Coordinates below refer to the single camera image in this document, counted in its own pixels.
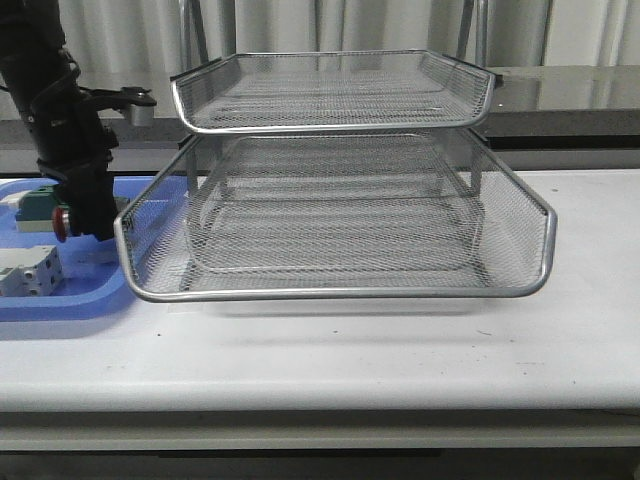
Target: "grey electrical component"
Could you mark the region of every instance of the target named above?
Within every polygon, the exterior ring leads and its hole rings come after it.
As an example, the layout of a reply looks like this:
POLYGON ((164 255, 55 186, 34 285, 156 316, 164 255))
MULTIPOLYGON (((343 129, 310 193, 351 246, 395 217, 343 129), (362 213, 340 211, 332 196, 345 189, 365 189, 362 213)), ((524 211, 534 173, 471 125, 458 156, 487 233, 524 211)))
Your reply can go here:
POLYGON ((51 295, 63 279, 53 245, 0 248, 0 297, 51 295))

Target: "white curtain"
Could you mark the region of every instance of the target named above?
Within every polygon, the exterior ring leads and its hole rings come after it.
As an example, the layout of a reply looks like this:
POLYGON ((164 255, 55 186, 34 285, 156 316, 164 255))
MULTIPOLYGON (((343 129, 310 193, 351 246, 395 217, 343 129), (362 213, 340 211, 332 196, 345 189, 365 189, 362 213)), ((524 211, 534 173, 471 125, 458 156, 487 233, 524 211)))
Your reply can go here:
MULTIPOLYGON (((429 48, 454 54, 462 0, 201 0, 209 56, 429 48)), ((180 70, 178 0, 60 0, 85 71, 180 70)), ((473 59, 474 29, 468 59, 473 59)), ((640 64, 640 0, 490 0, 489 66, 640 64)))

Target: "countertop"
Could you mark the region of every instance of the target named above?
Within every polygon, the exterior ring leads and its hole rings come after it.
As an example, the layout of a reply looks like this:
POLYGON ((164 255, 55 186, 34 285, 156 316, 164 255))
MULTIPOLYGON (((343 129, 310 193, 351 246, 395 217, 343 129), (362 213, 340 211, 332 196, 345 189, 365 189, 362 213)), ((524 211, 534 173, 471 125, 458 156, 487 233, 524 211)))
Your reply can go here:
POLYGON ((1 322, 0 411, 640 407, 640 171, 523 177, 559 216, 537 294, 1 322))
POLYGON ((504 86, 478 131, 487 137, 640 132, 640 66, 494 68, 504 86))

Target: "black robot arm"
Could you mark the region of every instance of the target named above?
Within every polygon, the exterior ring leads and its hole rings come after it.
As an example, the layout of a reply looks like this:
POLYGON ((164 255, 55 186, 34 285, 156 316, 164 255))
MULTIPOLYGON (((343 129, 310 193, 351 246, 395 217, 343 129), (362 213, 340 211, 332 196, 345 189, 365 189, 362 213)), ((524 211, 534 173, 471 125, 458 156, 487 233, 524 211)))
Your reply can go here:
POLYGON ((69 206, 54 214, 54 230, 68 235, 113 237, 117 208, 107 170, 115 134, 97 112, 155 106, 148 91, 78 87, 80 68, 63 48, 57 0, 0 0, 0 74, 38 150, 38 167, 58 181, 69 206))

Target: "wire mesh tray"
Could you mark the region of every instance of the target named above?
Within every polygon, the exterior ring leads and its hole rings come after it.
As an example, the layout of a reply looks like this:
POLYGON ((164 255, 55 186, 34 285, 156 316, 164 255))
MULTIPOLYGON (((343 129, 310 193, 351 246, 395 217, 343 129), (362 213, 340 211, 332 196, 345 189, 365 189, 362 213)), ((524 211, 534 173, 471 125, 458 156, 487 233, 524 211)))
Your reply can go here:
POLYGON ((521 296, 556 217, 475 137, 199 137, 116 220, 151 301, 521 296))
POLYGON ((460 127, 488 113, 494 75, 425 50, 238 54, 172 79, 196 133, 460 127))

